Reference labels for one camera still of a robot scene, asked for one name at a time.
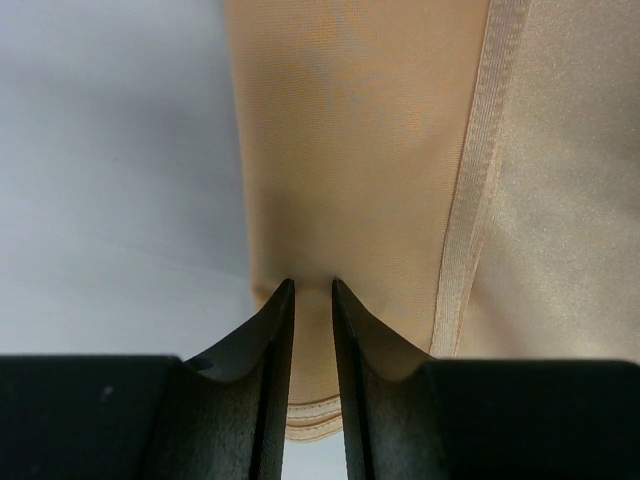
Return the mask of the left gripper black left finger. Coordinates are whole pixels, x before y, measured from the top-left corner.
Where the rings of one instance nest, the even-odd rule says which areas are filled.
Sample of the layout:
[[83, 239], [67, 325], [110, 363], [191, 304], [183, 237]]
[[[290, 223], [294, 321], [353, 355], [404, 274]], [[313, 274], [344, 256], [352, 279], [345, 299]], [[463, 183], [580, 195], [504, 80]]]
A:
[[295, 289], [189, 360], [5, 355], [5, 479], [277, 479]]

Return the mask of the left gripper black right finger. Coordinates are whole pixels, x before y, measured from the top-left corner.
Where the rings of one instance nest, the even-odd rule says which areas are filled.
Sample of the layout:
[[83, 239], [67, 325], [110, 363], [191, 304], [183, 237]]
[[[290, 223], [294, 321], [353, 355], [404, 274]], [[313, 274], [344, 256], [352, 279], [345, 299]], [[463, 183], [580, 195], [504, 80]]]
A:
[[340, 280], [332, 321], [350, 478], [638, 477], [636, 364], [437, 359]]

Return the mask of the peach cloth napkin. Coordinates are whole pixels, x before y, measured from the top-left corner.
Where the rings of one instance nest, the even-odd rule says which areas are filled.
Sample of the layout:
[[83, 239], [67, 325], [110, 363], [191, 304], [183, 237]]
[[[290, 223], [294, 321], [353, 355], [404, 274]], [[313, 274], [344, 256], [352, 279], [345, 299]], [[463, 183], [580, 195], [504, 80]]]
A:
[[228, 1], [286, 436], [342, 427], [331, 284], [435, 357], [639, 357], [635, 1]]

